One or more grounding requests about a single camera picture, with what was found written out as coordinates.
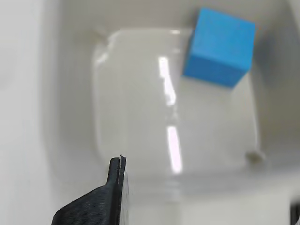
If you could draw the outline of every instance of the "white plastic bin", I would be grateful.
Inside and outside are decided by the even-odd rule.
[[[202,6],[257,25],[253,68],[233,90],[181,76]],[[64,0],[48,9],[43,128],[62,196],[99,185],[119,154],[133,201],[242,190],[300,168],[297,1]]]

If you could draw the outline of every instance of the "dark object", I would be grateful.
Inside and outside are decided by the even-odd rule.
[[[125,166],[125,157],[112,158],[106,184],[60,209],[54,215],[52,225],[119,225],[121,214],[125,217],[121,219],[124,225],[127,209],[121,209],[121,202]]]
[[[298,222],[300,216],[300,204],[292,204],[290,210],[291,225],[295,225]]]

